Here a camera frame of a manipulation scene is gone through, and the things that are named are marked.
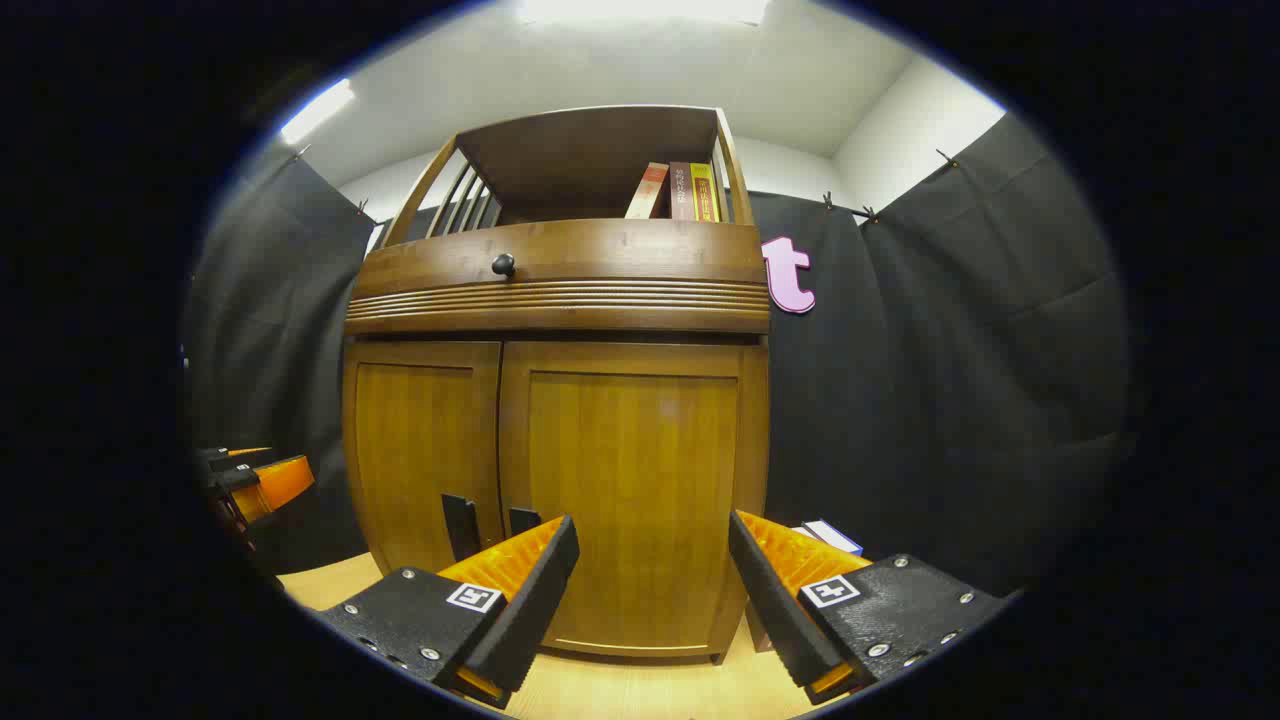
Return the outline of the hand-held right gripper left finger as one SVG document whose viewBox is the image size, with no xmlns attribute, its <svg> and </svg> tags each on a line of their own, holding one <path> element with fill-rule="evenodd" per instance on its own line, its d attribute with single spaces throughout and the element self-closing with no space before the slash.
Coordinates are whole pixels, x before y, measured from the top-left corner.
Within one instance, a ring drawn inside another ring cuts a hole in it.
<svg viewBox="0 0 1280 720">
<path fill-rule="evenodd" d="M 561 515 L 440 571 L 398 568 L 317 620 L 416 682 L 504 708 L 579 555 L 576 525 Z"/>
</svg>

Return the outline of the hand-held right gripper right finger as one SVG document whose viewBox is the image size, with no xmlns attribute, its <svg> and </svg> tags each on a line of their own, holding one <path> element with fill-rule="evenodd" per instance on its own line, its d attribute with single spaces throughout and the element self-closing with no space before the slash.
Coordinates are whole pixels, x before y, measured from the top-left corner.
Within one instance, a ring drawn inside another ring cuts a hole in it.
<svg viewBox="0 0 1280 720">
<path fill-rule="evenodd" d="M 893 680 L 1011 600 L 910 553 L 870 561 L 741 510 L 730 514 L 728 547 L 765 634 L 813 705 Z"/>
</svg>

